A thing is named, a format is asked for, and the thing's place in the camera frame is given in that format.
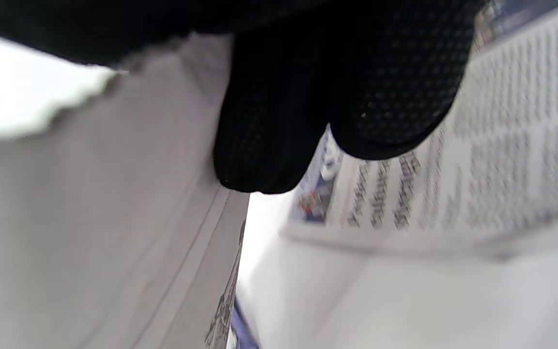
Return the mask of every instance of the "finger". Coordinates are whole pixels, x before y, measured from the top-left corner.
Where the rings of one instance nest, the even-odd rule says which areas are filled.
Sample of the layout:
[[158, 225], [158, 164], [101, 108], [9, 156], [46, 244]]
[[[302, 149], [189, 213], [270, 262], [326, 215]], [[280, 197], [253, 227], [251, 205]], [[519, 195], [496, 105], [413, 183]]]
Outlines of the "finger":
[[361, 159], [409, 152], [451, 108], [483, 0], [347, 3], [325, 84], [332, 132]]
[[215, 143], [227, 188], [267, 194], [294, 188], [327, 119], [316, 112], [330, 7], [237, 36]]

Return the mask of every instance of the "blue printed strip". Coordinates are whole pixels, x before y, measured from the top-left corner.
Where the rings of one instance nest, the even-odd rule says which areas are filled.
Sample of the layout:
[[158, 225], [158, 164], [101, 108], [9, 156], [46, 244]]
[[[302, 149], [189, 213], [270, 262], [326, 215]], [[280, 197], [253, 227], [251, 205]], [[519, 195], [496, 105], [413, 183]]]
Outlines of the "blue printed strip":
[[234, 335], [238, 340], [239, 349], [260, 349], [260, 347], [255, 342], [255, 339], [251, 335], [251, 331], [247, 325], [247, 322], [245, 321], [244, 316], [242, 316], [238, 300], [234, 301], [231, 326], [232, 331], [234, 331]]

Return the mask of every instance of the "newspaper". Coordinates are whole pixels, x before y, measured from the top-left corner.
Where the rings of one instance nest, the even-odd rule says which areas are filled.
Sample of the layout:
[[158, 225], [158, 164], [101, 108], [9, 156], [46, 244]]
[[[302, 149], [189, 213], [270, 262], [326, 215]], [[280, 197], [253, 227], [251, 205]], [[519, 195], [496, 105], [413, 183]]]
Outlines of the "newspaper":
[[360, 161], [327, 133], [283, 235], [461, 252], [558, 220], [558, 0], [491, 2], [447, 119], [414, 151]]
[[230, 52], [146, 51], [0, 138], [0, 349], [225, 349], [248, 209], [211, 165]]

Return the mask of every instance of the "gloved hand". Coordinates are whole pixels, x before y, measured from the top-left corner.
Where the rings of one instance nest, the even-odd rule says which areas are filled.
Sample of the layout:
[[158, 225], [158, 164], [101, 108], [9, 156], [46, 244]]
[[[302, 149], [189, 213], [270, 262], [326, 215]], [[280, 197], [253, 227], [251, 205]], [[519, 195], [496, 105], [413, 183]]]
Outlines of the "gloved hand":
[[409, 152], [456, 96], [485, 0], [0, 0], [0, 36], [78, 63], [191, 32], [237, 33], [215, 169], [287, 192], [327, 124], [361, 159]]

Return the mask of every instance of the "black glove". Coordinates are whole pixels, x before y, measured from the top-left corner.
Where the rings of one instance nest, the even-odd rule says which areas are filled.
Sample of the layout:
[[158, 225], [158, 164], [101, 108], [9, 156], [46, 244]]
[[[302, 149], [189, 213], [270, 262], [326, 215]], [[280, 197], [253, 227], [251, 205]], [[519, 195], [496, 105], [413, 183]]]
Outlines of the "black glove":
[[0, 0], [0, 36], [116, 66], [175, 35], [237, 33], [215, 145], [221, 183], [294, 188], [330, 123], [347, 153], [389, 159], [447, 115], [485, 0]]
[[215, 169], [266, 194], [294, 188], [330, 123], [339, 146], [389, 159], [447, 115], [483, 0], [346, 0], [237, 36]]

